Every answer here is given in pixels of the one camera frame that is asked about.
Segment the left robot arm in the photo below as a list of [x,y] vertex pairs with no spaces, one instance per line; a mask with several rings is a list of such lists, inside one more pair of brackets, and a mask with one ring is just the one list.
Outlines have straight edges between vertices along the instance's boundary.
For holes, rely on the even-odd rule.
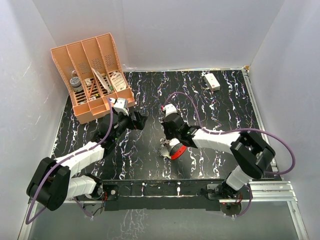
[[105,116],[86,145],[66,156],[43,158],[26,194],[50,211],[57,210],[65,200],[81,195],[99,199],[104,189],[101,180],[90,174],[81,177],[75,175],[109,155],[126,130],[143,130],[147,119],[138,111],[128,115],[114,112],[112,116]]

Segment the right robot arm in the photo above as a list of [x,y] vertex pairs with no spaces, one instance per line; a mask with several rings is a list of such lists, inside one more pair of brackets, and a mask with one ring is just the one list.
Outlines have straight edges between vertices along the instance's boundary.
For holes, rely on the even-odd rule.
[[235,158],[237,167],[214,189],[206,192],[233,199],[251,180],[261,179],[276,153],[252,129],[232,133],[210,133],[198,125],[189,126],[178,113],[166,116],[161,125],[167,140],[178,140],[184,147],[213,149]]

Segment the red black keyring holder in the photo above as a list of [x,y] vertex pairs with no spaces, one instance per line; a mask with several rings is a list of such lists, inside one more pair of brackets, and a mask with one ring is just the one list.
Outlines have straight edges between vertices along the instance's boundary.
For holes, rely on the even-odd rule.
[[170,160],[178,159],[185,151],[187,147],[183,145],[178,139],[165,139],[160,146],[159,153],[162,157],[167,157]]

